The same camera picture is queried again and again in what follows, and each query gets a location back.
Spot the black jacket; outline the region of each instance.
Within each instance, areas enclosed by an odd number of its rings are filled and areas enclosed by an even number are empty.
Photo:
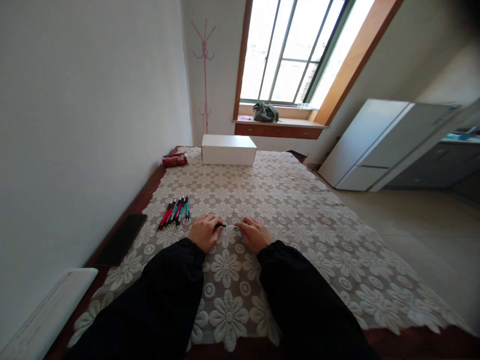
[[[278,240],[257,258],[281,341],[297,359],[379,359],[353,314],[302,254]],[[160,251],[64,359],[181,359],[202,296],[204,260],[188,238]]]

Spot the pink coat rack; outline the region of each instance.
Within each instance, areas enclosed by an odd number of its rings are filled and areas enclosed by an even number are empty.
[[[201,39],[201,52],[202,52],[202,54],[201,54],[201,56],[198,56],[195,53],[195,51],[193,51],[193,55],[195,55],[197,59],[203,58],[203,71],[204,71],[204,74],[205,74],[205,103],[203,104],[203,106],[204,106],[203,112],[201,112],[200,110],[198,112],[200,113],[200,115],[202,115],[203,133],[208,134],[209,133],[210,109],[209,109],[209,102],[207,100],[208,99],[207,98],[207,60],[212,60],[214,58],[215,54],[213,54],[211,57],[209,57],[209,50],[207,48],[207,41],[209,40],[210,35],[212,35],[212,33],[214,32],[216,26],[213,27],[213,29],[210,31],[210,33],[207,36],[207,19],[205,19],[205,32],[204,32],[203,37],[202,37],[202,35],[200,35],[200,32],[197,29],[197,27],[195,26],[193,21],[191,22],[191,24],[193,25],[196,33],[198,34],[198,36]]]

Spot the radiator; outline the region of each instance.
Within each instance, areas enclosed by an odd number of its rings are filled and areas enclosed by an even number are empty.
[[[77,268],[63,275],[0,352],[0,360],[43,359],[98,272]]]

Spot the green bag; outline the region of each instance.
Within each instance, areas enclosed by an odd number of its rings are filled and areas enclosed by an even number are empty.
[[[276,123],[279,121],[279,112],[272,104],[257,102],[251,107],[253,109],[253,120],[261,123]]]

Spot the refrigerator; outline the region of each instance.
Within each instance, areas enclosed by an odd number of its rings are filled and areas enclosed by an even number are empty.
[[[336,189],[367,191],[435,132],[456,108],[368,99],[318,173]]]

